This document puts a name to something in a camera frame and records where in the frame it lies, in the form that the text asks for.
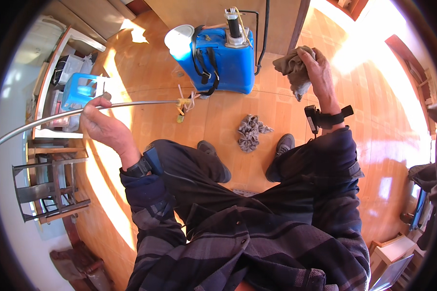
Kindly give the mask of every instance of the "metal frame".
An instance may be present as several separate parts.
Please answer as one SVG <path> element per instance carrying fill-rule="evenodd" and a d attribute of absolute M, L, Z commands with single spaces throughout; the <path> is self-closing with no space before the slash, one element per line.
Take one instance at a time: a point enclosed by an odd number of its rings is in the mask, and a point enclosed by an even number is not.
<path fill-rule="evenodd" d="M 55 215 L 64 214 L 64 213 L 67 213 L 69 211 L 77 210 L 80 208 L 85 208 L 91 203 L 90 199 L 86 199 L 86 200 L 78 202 L 78 201 L 76 201 L 76 198 L 75 198 L 75 193 L 78 189 L 75 187 L 75 167 L 74 167 L 74 164 L 79 163 L 79 162 L 86 162 L 88 160 L 88 157 L 85 157 L 85 158 L 71 158 L 71 157 L 66 158 L 66 157 L 69 157 L 68 154 L 70 154 L 70 153 L 64 153 L 63 155 L 60 154 L 60 157 L 62 157 L 61 160 L 55 159 L 59 155 L 58 153 L 56 153 L 56 154 L 48 154 L 49 159 L 52 159 L 51 162 L 41 162 L 41 163 L 34 163 L 34 164 L 27 164 L 27 165 L 20 165 L 20 166 L 12 166 L 16 199 L 17 199 L 17 202 L 19 204 L 19 210 L 21 211 L 21 215 L 23 217 L 24 222 L 34 220 L 36 218 L 46 218 L 46 220 L 51 219 L 52 216 L 55 216 Z M 67 165 L 67 164 L 71 165 L 71 187 L 60 189 L 60 184 L 59 184 L 59 180 L 58 180 L 58 175 L 59 175 L 58 166 Z M 37 214 L 35 216 L 25 214 L 23 212 L 23 208 L 21 206 L 21 202 L 19 199 L 18 188 L 16 187 L 15 178 L 24 169 L 37 168 L 37 167 L 48 167 L 48 166 L 52 167 L 52 174 L 51 175 L 53 177 L 53 186 L 55 189 L 54 192 L 49 192 L 48 197 L 51 197 L 51 199 L 55 202 L 55 206 L 57 207 L 57 209 L 52 210 L 52 211 L 46 211 L 44 213 L 40 213 L 40 214 Z M 68 202 L 69 205 L 63 204 L 63 202 L 61 200 L 62 196 L 65 198 L 65 200 Z"/>

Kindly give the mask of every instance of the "white tank lid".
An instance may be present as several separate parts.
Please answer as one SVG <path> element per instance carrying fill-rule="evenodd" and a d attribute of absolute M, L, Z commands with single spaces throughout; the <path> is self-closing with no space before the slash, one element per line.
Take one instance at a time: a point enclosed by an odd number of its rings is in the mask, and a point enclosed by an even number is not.
<path fill-rule="evenodd" d="M 169 31 L 163 41 L 165 45 L 171 50 L 183 48 L 184 46 L 189 47 L 193 34 L 194 27 L 189 24 L 184 24 L 177 26 Z"/>

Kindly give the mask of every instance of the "gray rag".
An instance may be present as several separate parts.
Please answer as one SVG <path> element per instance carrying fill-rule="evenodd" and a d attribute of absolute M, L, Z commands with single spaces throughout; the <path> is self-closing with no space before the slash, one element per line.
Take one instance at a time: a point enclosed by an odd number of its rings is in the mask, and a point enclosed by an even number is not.
<path fill-rule="evenodd" d="M 248 114 L 241 121 L 241 125 L 238 128 L 238 132 L 241 137 L 238 140 L 239 147 L 242 151 L 250 153 L 257 148 L 259 144 L 259 133 L 267 133 L 274 131 L 267 125 L 264 125 L 262 121 L 259 121 L 259 116 Z"/>
<path fill-rule="evenodd" d="M 310 47 L 302 46 L 297 48 L 302 48 L 307 51 L 315 60 L 315 53 Z M 309 81 L 308 70 L 296 52 L 296 49 L 292 49 L 288 55 L 276 59 L 272 63 L 277 71 L 288 77 L 291 84 L 290 89 L 300 102 L 303 95 L 308 91 L 311 81 Z"/>

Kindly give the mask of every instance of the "hand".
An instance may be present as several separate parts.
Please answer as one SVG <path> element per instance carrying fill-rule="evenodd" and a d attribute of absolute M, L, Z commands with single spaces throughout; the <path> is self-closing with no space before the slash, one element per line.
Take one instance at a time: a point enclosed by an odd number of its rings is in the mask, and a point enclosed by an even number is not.
<path fill-rule="evenodd" d="M 299 48 L 297 53 L 306 65 L 309 80 L 312 83 L 314 94 L 319 100 L 320 112 L 335 115 L 340 113 L 340 105 L 335 96 L 335 87 L 332 81 L 332 72 L 330 63 L 320 50 L 313 48 L 315 60 L 305 50 Z M 339 123 L 332 126 L 332 129 L 324 129 L 322 134 L 326 134 L 337 129 L 345 127 L 345 123 Z"/>
<path fill-rule="evenodd" d="M 141 153 L 134 142 L 131 131 L 123 122 L 99 112 L 96 106 L 110 108 L 112 103 L 103 96 L 89 101 L 81 114 L 81 123 L 89 136 L 115 150 L 122 160 L 124 171 L 133 166 L 141 158 Z"/>

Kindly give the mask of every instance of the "yellow rope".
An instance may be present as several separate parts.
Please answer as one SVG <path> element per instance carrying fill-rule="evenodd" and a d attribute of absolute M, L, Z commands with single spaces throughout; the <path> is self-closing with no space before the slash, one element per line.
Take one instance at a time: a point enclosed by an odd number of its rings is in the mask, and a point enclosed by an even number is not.
<path fill-rule="evenodd" d="M 243 20 L 241 20 L 241 15 L 243 15 L 242 13 L 239 12 L 238 8 L 236 8 L 235 6 L 233 6 L 232 8 L 234 8 L 236 10 L 236 13 L 230 13 L 232 15 L 238 15 L 238 19 L 239 19 L 239 24 L 241 25 L 241 28 L 243 29 L 243 35 L 245 36 L 245 39 L 247 40 L 247 42 L 249 43 L 249 45 L 252 48 L 252 44 L 249 40 L 249 38 L 247 38 L 247 34 L 245 32 L 245 25 L 243 24 Z"/>

